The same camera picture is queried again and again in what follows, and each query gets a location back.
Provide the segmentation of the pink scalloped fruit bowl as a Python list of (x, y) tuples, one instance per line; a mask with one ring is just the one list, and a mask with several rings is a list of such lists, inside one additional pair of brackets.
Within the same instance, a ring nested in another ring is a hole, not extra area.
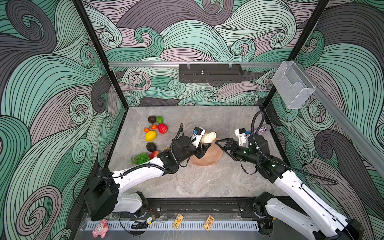
[(212, 145), (201, 159), (198, 159), (196, 156), (192, 156), (190, 163), (198, 167), (214, 165), (223, 155), (223, 150), (215, 144), (216, 140), (218, 140), (218, 138), (212, 142)]

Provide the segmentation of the red fake apple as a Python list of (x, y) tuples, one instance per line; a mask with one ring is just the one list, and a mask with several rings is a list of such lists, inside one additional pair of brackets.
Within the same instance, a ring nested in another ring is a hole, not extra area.
[(164, 123), (158, 125), (158, 131), (161, 134), (165, 134), (169, 130), (168, 126)]

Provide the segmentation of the dark fake avocado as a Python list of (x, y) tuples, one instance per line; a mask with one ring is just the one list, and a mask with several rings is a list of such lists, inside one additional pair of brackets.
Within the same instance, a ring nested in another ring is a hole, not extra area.
[(147, 149), (150, 153), (152, 153), (152, 152), (154, 152), (154, 151), (157, 150), (157, 146), (156, 146), (156, 144), (154, 144), (154, 143), (152, 143), (152, 142), (149, 142), (149, 143), (147, 143), (147, 145), (146, 145), (146, 149)]

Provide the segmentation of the yellow fake lemon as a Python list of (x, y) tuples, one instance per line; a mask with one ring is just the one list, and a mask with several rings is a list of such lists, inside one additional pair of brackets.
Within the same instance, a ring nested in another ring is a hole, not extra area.
[(149, 131), (145, 135), (145, 141), (151, 142), (151, 141), (155, 140), (156, 137), (157, 137), (157, 132), (156, 131)]

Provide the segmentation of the red fake strawberry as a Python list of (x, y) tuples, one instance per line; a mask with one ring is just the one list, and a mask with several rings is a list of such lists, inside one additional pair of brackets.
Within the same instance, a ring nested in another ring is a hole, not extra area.
[(159, 151), (153, 151), (149, 154), (150, 159), (156, 158), (160, 152)]

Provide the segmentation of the green fake lime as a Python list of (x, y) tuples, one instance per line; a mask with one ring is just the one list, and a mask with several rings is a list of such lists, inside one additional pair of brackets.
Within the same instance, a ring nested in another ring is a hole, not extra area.
[(162, 124), (164, 122), (164, 119), (162, 116), (157, 116), (157, 123)]

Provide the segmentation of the green fake grape bunch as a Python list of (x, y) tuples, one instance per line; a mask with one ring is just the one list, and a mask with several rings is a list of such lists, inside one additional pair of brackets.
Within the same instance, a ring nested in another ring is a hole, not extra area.
[(131, 161), (134, 165), (141, 165), (148, 161), (150, 161), (151, 158), (147, 153), (140, 153), (138, 155), (134, 155), (131, 157)]

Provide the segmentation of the purple glitter tube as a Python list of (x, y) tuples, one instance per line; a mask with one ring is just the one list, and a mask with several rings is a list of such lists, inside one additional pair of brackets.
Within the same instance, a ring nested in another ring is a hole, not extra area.
[(255, 134), (261, 135), (271, 130), (270, 125), (263, 125), (258, 130), (255, 130)]

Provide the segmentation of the yellow tag left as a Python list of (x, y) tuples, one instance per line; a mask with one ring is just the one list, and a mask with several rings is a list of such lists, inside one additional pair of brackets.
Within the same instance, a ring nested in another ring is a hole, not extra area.
[(178, 214), (176, 219), (174, 220), (174, 222), (172, 224), (172, 228), (174, 230), (178, 230), (183, 220), (184, 220), (184, 216), (181, 214)]

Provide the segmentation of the black wall tray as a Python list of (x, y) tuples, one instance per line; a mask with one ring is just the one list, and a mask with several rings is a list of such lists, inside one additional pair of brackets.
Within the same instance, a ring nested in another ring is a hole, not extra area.
[(240, 83), (244, 72), (241, 65), (180, 65), (179, 80), (181, 83)]

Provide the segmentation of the aluminium rail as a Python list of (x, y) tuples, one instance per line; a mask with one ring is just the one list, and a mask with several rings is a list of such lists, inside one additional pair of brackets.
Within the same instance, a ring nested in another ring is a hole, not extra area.
[(281, 65), (281, 62), (143, 62), (143, 61), (133, 61), (133, 62), (109, 62), (110, 68), (177, 68), (180, 65), (226, 65), (231, 67), (233, 65), (241, 65), (244, 68), (278, 68)]
[(344, 99), (342, 90), (336, 81), (329, 73), (319, 67), (305, 69), (301, 64), (298, 64), (298, 66), (315, 87), (315, 97), (320, 100), (328, 113), (338, 123), (339, 128), (358, 147), (367, 162), (383, 175), (384, 154), (348, 118), (347, 100)]

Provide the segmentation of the black corner frame post right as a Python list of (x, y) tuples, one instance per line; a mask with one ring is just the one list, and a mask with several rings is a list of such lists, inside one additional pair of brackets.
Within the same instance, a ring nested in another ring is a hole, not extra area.
[[(324, 12), (326, 6), (328, 5), (329, 0), (320, 0), (318, 4), (316, 5), (314, 12), (312, 13), (311, 17), (308, 19), (307, 24), (305, 25), (305, 28), (303, 32), (301, 33), (297, 43), (295, 44), (293, 50), (291, 51), (291, 54), (288, 57), (288, 61), (295, 60), (297, 56), (299, 55), (302, 47), (307, 42), (307, 39), (309, 38), (310, 34), (312, 33), (313, 29), (315, 28), (317, 22), (319, 21), (322, 13)], [(272, 86), (269, 94), (267, 95), (266, 99), (263, 102), (262, 105), (262, 111), (265, 111), (272, 101), (272, 98), (274, 97), (277, 89), (275, 86)]]

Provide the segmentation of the black corner frame post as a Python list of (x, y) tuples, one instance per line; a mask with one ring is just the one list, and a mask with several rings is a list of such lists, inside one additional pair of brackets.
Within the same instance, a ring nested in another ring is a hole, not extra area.
[[(328, 5), (329, 0), (320, 0), (318, 4), (316, 5), (314, 12), (312, 13), (311, 17), (308, 19), (307, 24), (305, 25), (305, 28), (303, 32), (301, 33), (297, 43), (295, 44), (293, 50), (291, 51), (291, 54), (288, 57), (288, 61), (295, 60), (297, 56), (299, 55), (302, 47), (307, 42), (307, 39), (309, 38), (310, 34), (312, 33), (313, 29), (315, 28), (317, 22), (319, 21), (322, 13), (324, 12), (326, 6)], [(274, 97), (277, 89), (275, 86), (272, 86), (269, 94), (267, 95), (266, 99), (263, 102), (262, 105), (262, 111), (265, 111), (272, 101), (272, 98)]]
[(117, 77), (115, 75), (115, 73), (110, 69), (109, 67), (109, 62), (108, 62), (108, 59), (107, 59), (107, 56), (102, 48), (102, 45), (97, 37), (97, 34), (96, 34), (96, 31), (94, 30), (93, 28), (93, 25), (91, 23), (91, 20), (86, 12), (86, 9), (85, 9), (85, 6), (83, 4), (82, 1), (80, 0), (73, 0), (73, 4), (78, 12), (78, 15), (91, 39), (91, 42), (92, 44), (94, 45), (94, 47), (96, 48), (96, 52), (102, 62), (102, 65), (104, 67), (104, 69), (106, 70), (106, 73), (113, 85), (113, 87), (115, 88), (116, 92), (117, 92), (117, 95), (120, 99), (120, 101), (122, 102), (122, 105), (125, 109), (125, 111), (128, 111), (129, 109), (129, 106), (128, 106), (128, 103), (124, 97), (124, 94), (120, 88), (120, 85), (119, 85), (119, 82), (117, 80)]

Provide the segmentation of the aluminium right rail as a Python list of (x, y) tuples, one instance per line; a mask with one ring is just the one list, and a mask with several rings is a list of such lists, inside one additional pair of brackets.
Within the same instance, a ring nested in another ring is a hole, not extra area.
[(383, 175), (384, 154), (348, 118), (347, 100), (344, 99), (342, 90), (336, 81), (329, 73), (319, 67), (305, 69), (301, 64), (298, 64), (298, 66), (315, 87), (315, 97), (320, 100), (328, 113), (338, 123), (339, 128), (358, 147), (367, 162)]

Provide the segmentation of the black corner frame post left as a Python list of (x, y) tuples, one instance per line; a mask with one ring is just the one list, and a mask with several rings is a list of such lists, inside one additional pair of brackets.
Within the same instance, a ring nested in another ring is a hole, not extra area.
[(128, 111), (129, 109), (129, 106), (128, 106), (128, 103), (124, 97), (124, 94), (120, 88), (120, 85), (119, 85), (119, 82), (117, 80), (117, 77), (115, 75), (115, 73), (110, 69), (109, 67), (109, 62), (108, 62), (108, 59), (107, 59), (107, 56), (102, 48), (102, 45), (97, 37), (97, 34), (96, 34), (96, 31), (94, 30), (93, 28), (93, 25), (91, 23), (91, 20), (86, 12), (86, 9), (85, 9), (85, 6), (83, 4), (82, 1), (80, 0), (73, 0), (73, 4), (78, 12), (78, 15), (91, 39), (91, 42), (92, 44), (94, 45), (94, 47), (96, 48), (96, 52), (102, 62), (102, 65), (104, 67), (104, 69), (106, 70), (106, 73), (113, 85), (113, 87), (115, 88), (116, 92), (117, 92), (117, 95), (120, 99), (120, 101), (122, 102), (122, 105), (125, 109), (125, 111)]

